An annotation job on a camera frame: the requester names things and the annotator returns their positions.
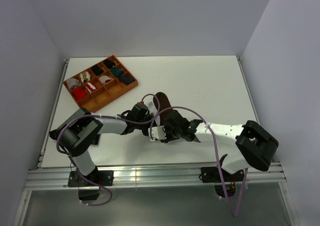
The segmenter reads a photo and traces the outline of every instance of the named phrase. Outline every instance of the metal frame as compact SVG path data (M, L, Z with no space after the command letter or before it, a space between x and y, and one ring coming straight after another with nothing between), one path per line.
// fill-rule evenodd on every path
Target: metal frame
M254 115L258 123L260 123L254 102L252 100L249 87L241 66L239 57L237 57L239 68L242 73L242 77L252 104ZM31 193L33 190L78 190L79 188L69 188L67 187L70 168L54 168L46 169L41 168L43 155L46 149L46 142L48 139L48 132L50 130L54 114L56 112L57 103L59 100L59 95L62 88L62 82L64 80L67 66L69 60L65 61L63 73L60 80L60 86L55 98L52 114L48 124L47 132L43 142L41 155L39 158L38 168L32 170L28 173L24 191L21 196L20 204L15 216L14 225L22 225ZM188 163L188 164L168 164L168 165L128 165L128 166L108 166L99 167L99 170L113 170L114 180L113 185L109 188L138 188L138 187L164 187L164 186L193 186L193 185L208 185L208 183L202 183L198 176L201 173L201 167L205 166L216 166L216 163ZM247 183L266 183L266 182L278 182L284 204L288 211L288 215L291 224L294 226L300 225L299 217L293 200L287 188L287 180L283 172L282 166L279 162L274 162L271 164L269 171L261 172L253 168L249 168L247 175Z
M202 167L216 166L216 163L188 163L168 165L137 165L98 167L99 170L113 170L113 185L108 188L200 186L213 183L202 183L198 176ZM70 168L38 169L30 171L24 190L78 190L78 187L67 187ZM249 168L247 183L285 182L281 164L272 163L269 171L261 172ZM80 189L97 188L94 186Z

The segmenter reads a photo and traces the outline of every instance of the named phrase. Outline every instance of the white object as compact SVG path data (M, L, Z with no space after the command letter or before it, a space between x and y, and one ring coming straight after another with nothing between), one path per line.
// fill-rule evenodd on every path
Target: white object
M86 83L85 88L87 89L88 92L94 92L97 88L90 82Z
M159 139L159 140L164 140L166 139L166 134L164 132L164 127L163 126L158 126L158 127L153 127L152 128L152 137L153 138L156 138L156 139Z
M82 83L85 83L85 82L87 82L87 81L89 81L91 79L91 76L90 76L89 72L82 72L79 75L79 77L80 77L80 80L82 81Z
M155 104L153 103L153 97L150 96L148 98L149 98L149 102L145 103L145 105L148 107L150 113L152 113L153 115L156 115L158 110L157 110ZM154 122L156 125L160 125L160 117L159 116L156 117Z
M236 136L240 135L243 130L242 124L222 125L211 123L209 127L215 133L219 159L227 154L222 163L223 170L230 174L234 174L241 169L250 167L236 145ZM200 142L214 141L211 132L207 130L207 126L204 123L200 123L196 130L195 136Z
M90 157L90 154L89 154L88 150L85 151L80 156L73 157L72 159L74 160L76 166L78 167L78 169L80 170L80 172L84 176L87 176L96 167L96 165L94 164L94 162L92 161L92 159Z
M112 80L112 78L110 78L110 77L108 77L108 76L106 76L106 75L99 77L99 81L100 81L103 85L105 85L106 83L108 83L108 82L111 81L111 80Z
M103 59L105 58L70 59L65 78L70 78ZM171 105L191 108L210 122L241 124L256 119L236 56L118 59L137 78L139 85L100 109L97 114L117 115L131 110L145 94L162 91L168 96ZM78 106L67 89L62 87L51 130L59 127L77 109ZM190 112L179 111L189 120L196 118ZM126 136L102 134L99 146L89 147L89 152L97 166L216 161L212 142L175 140L167 144L154 143L143 136L141 131ZM56 141L48 138L42 167L69 165L70 160L57 152Z

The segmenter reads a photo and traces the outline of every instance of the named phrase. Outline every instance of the teal object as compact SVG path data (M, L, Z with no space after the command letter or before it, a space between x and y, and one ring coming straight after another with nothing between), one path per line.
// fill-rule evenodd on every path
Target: teal object
M120 76L120 80L127 85L135 81L132 77L126 77L125 75Z
M109 69L111 71L111 73L118 78L119 76L121 76L123 73L125 73L123 70L116 68L116 67L112 67Z

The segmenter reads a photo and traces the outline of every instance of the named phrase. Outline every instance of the wire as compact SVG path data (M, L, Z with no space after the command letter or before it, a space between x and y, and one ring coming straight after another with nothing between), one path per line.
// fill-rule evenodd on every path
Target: wire
M202 182L204 181L203 179L202 179L202 173L200 173L200 175L199 175L199 177L198 177Z
M155 99L157 100L158 102L158 105L160 105L159 103L159 99L154 95L154 94L146 94L143 98L142 98L142 101L143 99L146 97L146 96L154 96ZM206 122L206 120L200 116L196 111L192 110L192 109L189 109L189 108L186 108L186 107L178 107L178 106L175 106L175 107L168 107L168 108L165 108L163 109L162 111L159 111L157 110L157 113L156 115L149 121L147 122L133 122L133 121L129 121L129 120L126 120L126 119L123 119L123 118L119 118L119 117L113 117L113 116L102 116L102 118L109 118L109 119L115 119L115 120L121 120L121 121L125 121L125 122L129 122L129 123L133 123L133 124L138 124L138 125L143 125L143 124L148 124L151 122L151 125L150 125L150 138L153 139L152 137L152 126L153 124L155 123L155 120L156 118L163 112L169 110L169 109L183 109L183 110L187 110L187 111L190 111L192 112L193 114L195 114L196 116L198 116L206 125L208 124ZM75 123L76 121L82 119L82 118L89 118L89 117L94 117L94 118L100 118L99 115L93 115L93 114L89 114L89 115L83 115L83 116L80 116L78 118L75 118L74 120L72 120L71 122L69 122L60 132L57 140L56 140L56 148L57 150L60 152L60 153L63 153L63 154L66 154L66 155L69 155L69 153L67 153L66 151L63 151L60 149L60 140L61 140L61 137L62 135L64 134L64 132L73 124ZM243 181L242 181L242 184L241 184L241 188L240 188L240 191L239 191L239 196L238 196L238 201L237 201L237 205L236 205L236 210L234 212L234 209L233 209L233 206L231 204L231 201L230 201L230 197L228 196L228 192L227 192L227 189L226 189L226 183L225 183L225 180L224 180L224 177L223 177L223 173L222 173L222 168L221 168L221 165L219 163L219 153L218 153L218 144L217 144L217 139L216 139L216 135L214 134L214 131L211 129L211 127L207 127L208 130L210 131L210 133L212 134L212 138L213 138L213 145L214 145L214 152L215 152L215 158L216 158L216 161L217 161L217 167L218 167L218 171L219 171L219 175L220 175L220 179L221 179L221 184L222 184L222 187L223 187L223 192L224 192L224 196L225 196L225 199L227 200L227 203L228 203L228 206L229 206L229 209L230 209L230 213L233 217L237 217L238 215L238 212L239 212L239 208L240 208L240 202L241 202L241 198L242 198L242 194L243 194L243 190L244 190L244 185L245 185L245 181L247 179L247 173L248 173L248 169L246 168L245 171L244 171L244 177L243 177ZM72 160L72 157L69 155L69 159L72 161L72 163L75 165L76 167L76 164L74 163L74 161ZM102 185L99 185L99 184L96 184L88 179L86 179L85 176L83 176L80 171L78 170L78 168L76 168L79 176L85 180L86 182L88 183L91 183L92 185L94 186L98 186L98 187L101 187L103 188L104 190L106 190L107 192L109 192L110 194L110 198L103 202L103 203L97 203L97 204L93 204L93 203L85 203L85 202L82 202L86 205L90 205L90 206L100 206L100 205L104 205L106 203L108 203L111 199L112 199L112 192L110 191L110 189L102 186Z

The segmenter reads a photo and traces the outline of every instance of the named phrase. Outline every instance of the wooden tray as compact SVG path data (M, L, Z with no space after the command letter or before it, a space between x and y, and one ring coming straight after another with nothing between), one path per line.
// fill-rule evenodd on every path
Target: wooden tray
M111 71L103 64L104 60L111 60L115 63L116 68L119 68L124 71L124 75L127 77L134 78L134 82L130 83L129 85L126 85L124 82L120 80L120 78L116 78ZM63 82L64 86L76 102L76 104L81 108L85 107L90 112L96 112L97 110L101 109L102 107L106 106L110 102L113 102L118 97L122 96L123 94L127 93L128 91L132 90L138 85L138 81L136 78L125 68L125 66L115 57L115 55L112 55L106 59L102 60L101 62L98 62L96 65L100 67L103 70L103 73L99 76L96 76L92 70L91 67L95 66L92 65L91 67L85 69L82 72L89 72L91 79L87 81L86 83L92 83L97 88L96 91L90 93L86 88L86 83L81 83L80 87L84 89L84 91L87 93L87 95L84 98L81 98L80 100L76 100L75 97L72 94L72 91L69 90L66 81ZM74 75L72 78L75 78L81 82L81 79L79 77L80 73ZM105 85L103 85L99 81L99 77L107 75L108 77L112 78L112 80Z

